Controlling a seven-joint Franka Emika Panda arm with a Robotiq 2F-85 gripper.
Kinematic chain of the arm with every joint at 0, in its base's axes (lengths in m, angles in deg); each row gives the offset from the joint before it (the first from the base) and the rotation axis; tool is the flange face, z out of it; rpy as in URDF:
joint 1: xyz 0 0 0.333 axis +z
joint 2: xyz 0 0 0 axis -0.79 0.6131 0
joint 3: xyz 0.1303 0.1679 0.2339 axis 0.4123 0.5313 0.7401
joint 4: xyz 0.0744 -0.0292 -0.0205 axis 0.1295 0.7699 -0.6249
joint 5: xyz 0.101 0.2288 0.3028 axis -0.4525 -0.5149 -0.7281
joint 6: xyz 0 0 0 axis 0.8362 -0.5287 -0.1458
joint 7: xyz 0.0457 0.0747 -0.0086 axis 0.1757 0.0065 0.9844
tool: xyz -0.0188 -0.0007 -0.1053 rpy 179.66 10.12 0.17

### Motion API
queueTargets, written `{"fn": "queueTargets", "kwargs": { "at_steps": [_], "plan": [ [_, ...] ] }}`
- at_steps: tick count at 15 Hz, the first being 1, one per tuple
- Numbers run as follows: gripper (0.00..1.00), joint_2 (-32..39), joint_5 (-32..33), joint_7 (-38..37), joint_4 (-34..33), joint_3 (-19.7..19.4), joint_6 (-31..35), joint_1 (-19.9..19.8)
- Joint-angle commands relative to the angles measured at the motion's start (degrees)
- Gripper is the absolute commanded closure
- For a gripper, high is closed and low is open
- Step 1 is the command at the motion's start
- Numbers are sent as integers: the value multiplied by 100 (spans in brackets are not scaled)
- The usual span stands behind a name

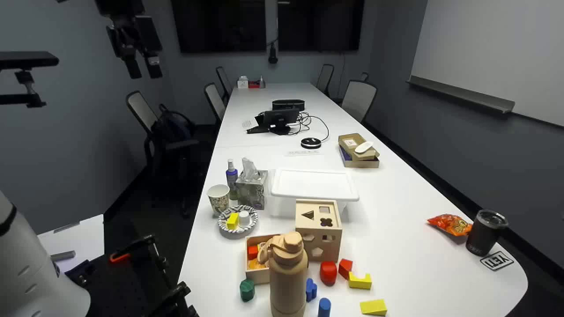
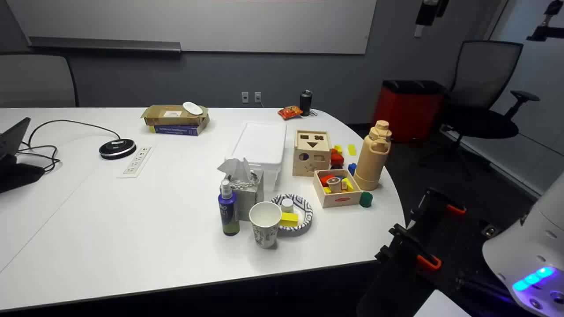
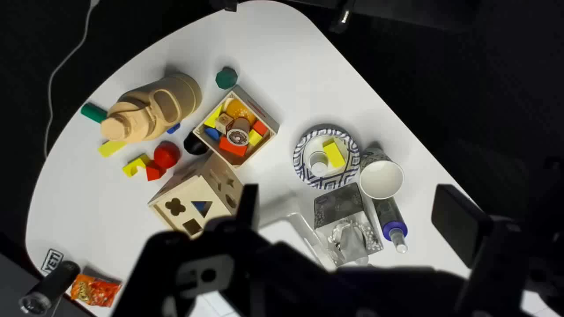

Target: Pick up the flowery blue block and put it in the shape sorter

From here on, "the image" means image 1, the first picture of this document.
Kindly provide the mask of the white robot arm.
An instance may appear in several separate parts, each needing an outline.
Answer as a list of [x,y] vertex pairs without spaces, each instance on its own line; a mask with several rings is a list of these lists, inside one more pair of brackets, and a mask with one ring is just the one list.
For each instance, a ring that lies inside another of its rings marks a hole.
[[0,192],[0,317],[87,317],[90,294],[58,270]]

